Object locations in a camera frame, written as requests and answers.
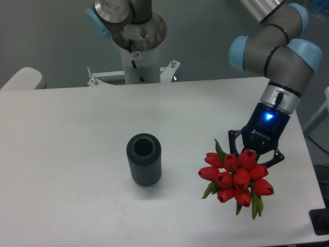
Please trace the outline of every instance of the gripper logo text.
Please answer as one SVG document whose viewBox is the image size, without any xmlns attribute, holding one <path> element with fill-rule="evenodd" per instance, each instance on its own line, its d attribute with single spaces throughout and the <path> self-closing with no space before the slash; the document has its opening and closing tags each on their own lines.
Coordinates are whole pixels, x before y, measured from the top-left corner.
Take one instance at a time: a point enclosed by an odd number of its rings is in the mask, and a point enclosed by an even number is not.
<svg viewBox="0 0 329 247">
<path fill-rule="evenodd" d="M 265 139 L 271 140 L 271 138 L 270 138 L 269 136 L 264 135 L 264 134 L 262 134 L 261 132 L 258 132 L 258 131 L 256 131 L 256 130 L 253 130 L 253 131 L 252 131 L 252 134 L 260 135 L 261 137 L 263 137 L 263 138 L 265 138 Z"/>
</svg>

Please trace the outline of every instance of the blue led light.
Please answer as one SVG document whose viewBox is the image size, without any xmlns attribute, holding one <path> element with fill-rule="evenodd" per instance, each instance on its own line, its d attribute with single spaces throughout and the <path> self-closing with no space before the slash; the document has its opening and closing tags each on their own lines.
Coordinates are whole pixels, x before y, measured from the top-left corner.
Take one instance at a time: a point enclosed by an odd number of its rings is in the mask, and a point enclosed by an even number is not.
<svg viewBox="0 0 329 247">
<path fill-rule="evenodd" d="M 265 113 L 265 120 L 270 120 L 271 118 L 273 118 L 273 115 L 270 113 Z"/>
</svg>

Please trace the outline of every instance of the black cable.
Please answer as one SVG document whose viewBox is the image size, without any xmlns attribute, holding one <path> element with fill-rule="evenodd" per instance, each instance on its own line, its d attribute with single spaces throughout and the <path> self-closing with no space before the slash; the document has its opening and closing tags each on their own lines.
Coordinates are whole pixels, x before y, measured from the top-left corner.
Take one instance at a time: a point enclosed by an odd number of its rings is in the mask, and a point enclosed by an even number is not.
<svg viewBox="0 0 329 247">
<path fill-rule="evenodd" d="M 317 146 L 319 149 L 321 149 L 321 151 L 323 151 L 324 153 L 326 153 L 326 154 L 329 154 L 329 151 L 328 150 L 325 150 L 324 148 L 322 148 L 316 141 L 314 141 L 313 139 L 312 139 L 312 137 L 310 137 L 309 135 L 307 136 L 308 137 L 308 139 L 315 145 L 315 146 Z"/>
<path fill-rule="evenodd" d="M 129 53 L 132 53 L 132 52 L 133 52 L 133 41 L 132 41 L 132 40 L 128 40 L 128 51 L 129 51 Z M 141 82 L 142 84 L 146 83 L 146 81 L 145 81 L 145 79 L 143 78 L 143 76 L 140 75 L 140 73 L 138 72 L 138 69 L 137 69 L 137 65 L 136 65 L 136 63 L 135 63 L 135 60 L 132 60 L 131 62 L 132 62 L 132 65 L 133 65 L 133 67 L 134 67 L 134 69 L 135 69 L 135 71 L 136 71 L 136 73 L 137 73 L 139 79 L 140 79 L 140 82 Z"/>
<path fill-rule="evenodd" d="M 284 96 L 284 93 L 283 92 L 279 92 L 278 95 L 277 95 L 277 98 L 276 98 L 276 101 L 274 103 L 274 106 L 273 106 L 273 110 L 275 110 L 279 104 L 281 103 L 282 99 L 283 99 L 283 96 Z"/>
</svg>

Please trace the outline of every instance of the black band on robot joint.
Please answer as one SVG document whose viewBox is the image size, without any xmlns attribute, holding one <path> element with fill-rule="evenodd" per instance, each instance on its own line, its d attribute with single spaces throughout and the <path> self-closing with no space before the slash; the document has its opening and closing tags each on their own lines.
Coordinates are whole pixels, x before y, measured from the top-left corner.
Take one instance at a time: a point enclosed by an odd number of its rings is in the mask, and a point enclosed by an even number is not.
<svg viewBox="0 0 329 247">
<path fill-rule="evenodd" d="M 265 16 L 260 22 L 259 24 L 263 24 L 268 18 L 271 17 L 271 15 L 273 15 L 282 5 L 285 4 L 285 1 L 282 1 L 279 5 L 277 5 L 274 10 L 272 10 L 267 16 Z"/>
<path fill-rule="evenodd" d="M 274 47 L 267 56 L 267 59 L 266 59 L 265 64 L 264 64 L 264 71 L 263 71 L 264 77 L 266 77 L 266 78 L 267 78 L 267 68 L 268 68 L 268 65 L 269 65 L 269 61 L 271 60 L 274 52 L 276 52 L 276 50 L 278 48 L 279 48 L 279 46 Z"/>
<path fill-rule="evenodd" d="M 281 26 L 279 26 L 279 25 L 277 25 L 277 24 L 268 24 L 268 25 L 266 25 L 266 26 L 272 26 L 272 27 L 279 28 L 279 30 L 280 30 L 281 32 L 283 32 L 284 36 L 286 37 L 286 42 L 287 42 L 287 44 L 289 44 L 289 37 L 288 37 L 287 31 L 284 30 L 283 27 L 281 27 Z"/>
<path fill-rule="evenodd" d="M 134 20 L 136 18 L 136 11 L 135 11 L 135 7 L 131 1 L 129 2 L 129 7 L 132 10 L 133 20 Z"/>
<path fill-rule="evenodd" d="M 270 81 L 268 83 L 268 85 L 277 86 L 277 87 L 279 87 L 281 89 L 284 89 L 284 90 L 286 90 L 286 91 L 288 91 L 288 92 L 290 92 L 292 94 L 295 94 L 299 98 L 302 97 L 302 95 L 300 93 L 298 93 L 297 91 L 295 91 L 295 90 L 293 90 L 293 89 L 291 89 L 291 88 L 289 88 L 289 87 L 287 87 L 285 85 L 282 85 L 282 84 L 279 84 L 279 83 L 276 83 L 276 82 L 272 82 L 272 81 Z"/>
<path fill-rule="evenodd" d="M 144 23 L 146 23 L 146 22 L 148 22 L 151 18 L 152 18 L 152 14 L 151 14 L 151 16 L 150 17 L 148 17 L 148 18 L 146 18 L 144 21 L 142 21 L 142 22 L 134 22 L 134 21 L 132 21 L 131 22 L 131 24 L 133 24 L 133 25 L 141 25 L 141 24 L 144 24 Z"/>
</svg>

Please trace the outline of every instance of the light blue joint cap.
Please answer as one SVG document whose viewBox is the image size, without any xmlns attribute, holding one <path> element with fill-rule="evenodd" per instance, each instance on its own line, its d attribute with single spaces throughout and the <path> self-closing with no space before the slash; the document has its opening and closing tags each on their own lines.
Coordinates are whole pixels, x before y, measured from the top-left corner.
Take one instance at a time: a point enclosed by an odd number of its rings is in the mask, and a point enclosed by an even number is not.
<svg viewBox="0 0 329 247">
<path fill-rule="evenodd" d="M 302 32 L 303 32 L 304 29 L 308 25 L 308 13 L 307 13 L 307 10 L 303 6 L 301 6 L 299 4 L 289 4 L 289 6 L 292 6 L 292 7 L 296 8 L 298 10 L 298 12 L 300 13 L 300 16 L 302 18 Z"/>
<path fill-rule="evenodd" d="M 317 71 L 323 55 L 319 46 L 307 40 L 293 39 L 287 47 L 297 53 L 314 72 Z"/>
<path fill-rule="evenodd" d="M 91 27 L 100 37 L 104 39 L 109 39 L 112 37 L 112 34 L 108 30 L 108 28 L 102 23 L 102 21 L 90 8 L 86 10 L 86 17 Z"/>
<path fill-rule="evenodd" d="M 234 67 L 239 68 L 241 70 L 244 70 L 243 53 L 245 51 L 245 45 L 246 45 L 247 39 L 248 39 L 248 36 L 237 37 L 233 41 L 231 48 L 230 48 L 230 52 L 228 54 L 230 64 L 232 64 Z"/>
</svg>

